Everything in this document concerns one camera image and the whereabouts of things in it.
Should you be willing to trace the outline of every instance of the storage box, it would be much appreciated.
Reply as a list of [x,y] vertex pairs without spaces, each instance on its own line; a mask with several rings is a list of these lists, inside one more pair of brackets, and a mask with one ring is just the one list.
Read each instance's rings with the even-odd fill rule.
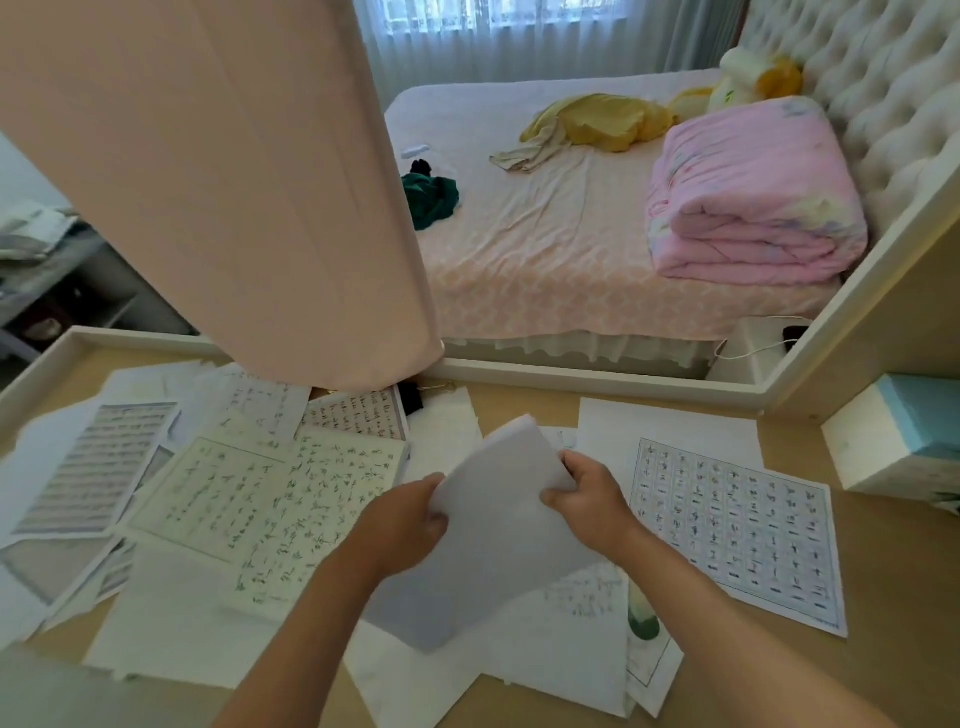
[[884,375],[827,420],[823,432],[847,490],[960,500],[958,380]]

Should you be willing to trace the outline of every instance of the wire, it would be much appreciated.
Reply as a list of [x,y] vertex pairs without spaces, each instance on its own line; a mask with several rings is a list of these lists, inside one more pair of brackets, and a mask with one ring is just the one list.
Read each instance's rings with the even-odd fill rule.
[[[809,321],[805,316],[762,316],[764,319],[800,319],[801,321]],[[720,350],[723,349],[723,345],[726,344],[730,339],[724,339],[719,344],[717,348],[713,350],[713,356],[717,359],[723,359],[724,361],[735,361],[736,359],[746,359],[748,356],[753,356],[755,353],[766,352],[768,349],[775,349],[776,347],[783,346],[784,344],[796,344],[800,339],[784,339],[783,341],[778,341],[776,344],[771,344],[769,347],[761,347],[759,349],[754,349],[752,352],[747,352],[740,354],[739,356],[721,356]]]
[[739,356],[721,356],[720,347],[722,347],[724,344],[727,343],[727,339],[724,339],[719,344],[717,344],[717,348],[713,350],[713,355],[718,359],[723,359],[724,361],[734,361],[735,359],[746,359],[748,356],[753,356],[755,353],[766,352],[768,349],[775,349],[776,347],[781,347],[784,344],[791,344],[791,343],[795,344],[798,341],[800,341],[800,339],[784,339],[783,341],[779,341],[776,344],[771,344],[769,347],[760,347],[759,349],[754,349],[752,352],[743,353],[743,354],[740,354]]

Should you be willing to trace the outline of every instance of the printed sheet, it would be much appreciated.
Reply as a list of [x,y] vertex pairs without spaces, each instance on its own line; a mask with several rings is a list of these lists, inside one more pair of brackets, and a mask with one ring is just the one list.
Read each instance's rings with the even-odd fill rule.
[[644,439],[630,506],[733,598],[847,636],[826,485]]
[[176,409],[175,402],[101,405],[13,536],[62,539],[106,533],[126,508]]
[[327,427],[393,440],[410,439],[400,391],[395,386],[364,395],[338,392],[311,401],[302,426]]

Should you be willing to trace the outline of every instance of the sheer curtain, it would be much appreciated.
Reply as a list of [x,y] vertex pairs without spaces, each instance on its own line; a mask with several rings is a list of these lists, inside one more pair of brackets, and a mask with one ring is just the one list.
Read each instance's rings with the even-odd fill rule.
[[[353,2],[384,108],[415,85],[628,76],[692,68],[705,62],[703,48],[718,4],[717,0]],[[734,12],[742,0],[719,4]]]

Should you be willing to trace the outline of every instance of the white headboard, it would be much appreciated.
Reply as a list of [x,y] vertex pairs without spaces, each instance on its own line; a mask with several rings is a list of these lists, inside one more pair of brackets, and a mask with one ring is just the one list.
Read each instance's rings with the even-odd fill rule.
[[874,240],[957,159],[960,0],[752,0],[740,44],[803,66]]

